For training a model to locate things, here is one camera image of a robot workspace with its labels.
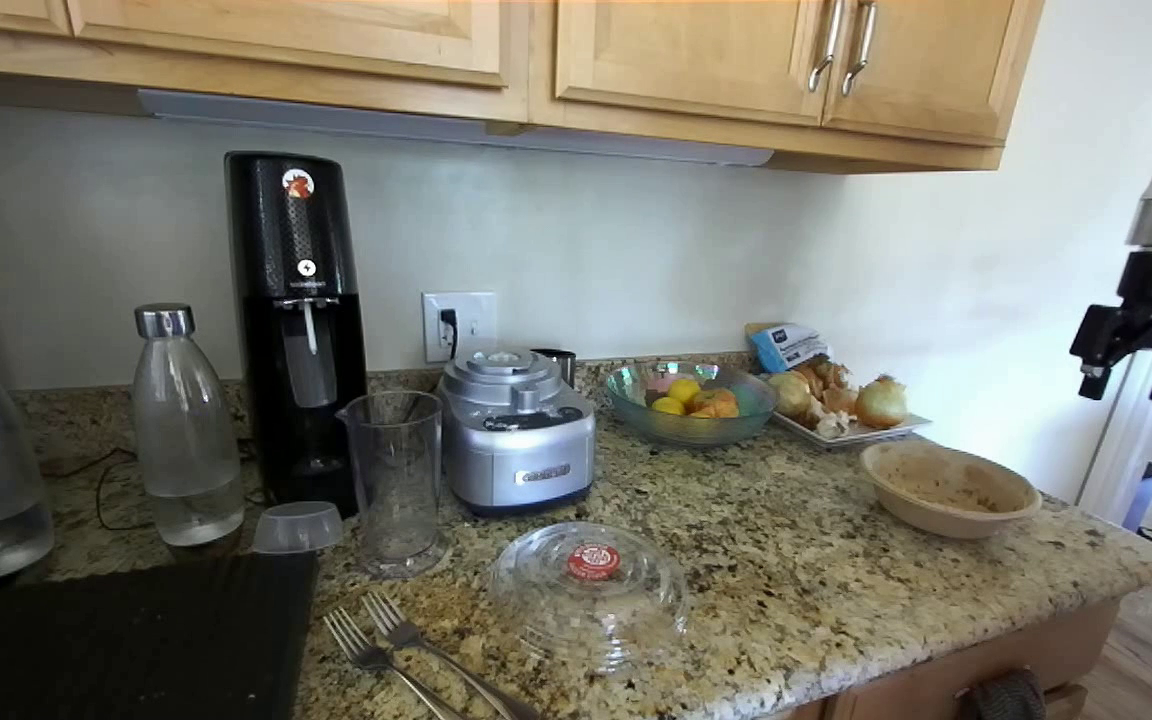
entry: white wall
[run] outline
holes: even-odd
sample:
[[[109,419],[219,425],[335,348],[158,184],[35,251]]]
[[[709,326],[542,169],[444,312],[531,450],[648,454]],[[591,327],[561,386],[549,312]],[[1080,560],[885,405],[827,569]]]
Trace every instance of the white wall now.
[[[131,303],[197,303],[241,378],[225,152],[343,163],[370,366],[417,367],[422,287],[493,287],[511,344],[740,348],[816,326],[907,379],[934,436],[1077,498],[1104,405],[1071,327],[1112,301],[1152,161],[1152,5],[1048,0],[1011,144],[979,175],[791,175],[0,109],[0,371],[129,386]]]

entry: cabinet handle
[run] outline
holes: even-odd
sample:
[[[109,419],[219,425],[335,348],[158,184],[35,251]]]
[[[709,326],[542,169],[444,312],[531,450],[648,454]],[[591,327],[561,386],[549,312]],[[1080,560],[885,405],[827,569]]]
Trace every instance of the cabinet handle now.
[[[827,65],[839,58],[839,38],[843,38],[843,0],[827,0],[827,28],[816,65],[810,68],[810,93],[819,88],[819,75]]]
[[[858,75],[864,74],[870,58],[873,58],[873,32],[882,28],[882,0],[864,0],[859,5],[859,40],[858,40],[858,51],[851,51],[851,65],[843,74],[843,95],[851,93]]]

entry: fork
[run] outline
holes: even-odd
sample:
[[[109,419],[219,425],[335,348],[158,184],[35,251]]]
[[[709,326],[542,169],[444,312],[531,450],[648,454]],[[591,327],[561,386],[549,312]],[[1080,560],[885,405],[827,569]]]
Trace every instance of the fork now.
[[[343,615],[343,611],[328,611],[323,615],[335,650],[349,658],[354,669],[370,671],[370,677],[385,677],[393,671],[435,720],[453,720],[457,713],[448,703],[439,703],[414,671],[406,671],[389,650],[373,645],[363,635],[363,629]]]
[[[439,653],[389,596],[363,596],[363,608],[379,631],[385,645],[393,650],[417,650],[431,659],[439,659],[444,669],[453,669],[472,691],[479,691],[498,715],[503,720],[545,720],[531,703],[511,700],[503,691],[498,691],[490,682],[475,682],[470,669],[460,669],[448,653]]]

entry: cabinet door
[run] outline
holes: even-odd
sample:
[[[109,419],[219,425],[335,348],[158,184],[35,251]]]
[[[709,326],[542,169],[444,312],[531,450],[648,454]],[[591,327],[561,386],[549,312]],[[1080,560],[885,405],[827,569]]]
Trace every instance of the cabinet door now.
[[[0,0],[0,28],[63,38],[63,0]]]
[[[1042,0],[858,0],[832,75],[832,128],[1002,144],[1010,136]]]
[[[816,125],[832,0],[555,0],[555,95]]]
[[[870,682],[859,688],[832,698],[827,720],[887,720],[893,710],[899,710],[895,715],[915,715],[915,720],[955,720],[966,691],[1010,669],[1023,669],[1042,685],[1044,710],[1055,720],[1060,713],[1080,710],[1080,688],[1071,688],[1071,682],[1097,669],[1115,611],[1122,611],[1115,602],[1093,606],[1093,608],[1052,615],[1020,631],[899,669],[893,677],[882,677],[882,682]]]
[[[78,0],[90,40],[503,83],[509,0]]]

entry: wooden cabinet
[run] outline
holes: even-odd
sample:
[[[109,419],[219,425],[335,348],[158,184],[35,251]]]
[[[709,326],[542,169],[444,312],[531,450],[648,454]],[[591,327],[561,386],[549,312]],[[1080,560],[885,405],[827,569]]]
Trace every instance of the wooden cabinet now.
[[[63,0],[0,0],[0,28],[63,38],[69,32]]]
[[[825,125],[1006,144],[1037,21],[1037,0],[859,0]]]
[[[555,95],[1002,144],[1042,0],[555,0]]]
[[[995,169],[1037,18],[1042,0],[0,0],[0,75],[723,144],[791,169]]]
[[[483,0],[73,0],[78,38],[503,88],[503,5]]]
[[[825,703],[791,710],[785,720],[825,720]]]
[[[827,700],[827,720],[887,720],[893,710],[915,720],[955,720],[961,700],[979,682],[1023,669],[1042,691],[1044,713],[1052,720],[1071,720],[1080,713],[1085,691],[1080,677],[1093,671],[1108,631],[1115,619],[1115,606],[1085,608],[1071,615],[1055,615],[1011,635],[995,635],[927,666],[882,677],[873,685],[847,688]]]
[[[816,0],[555,0],[555,95],[816,125]]]

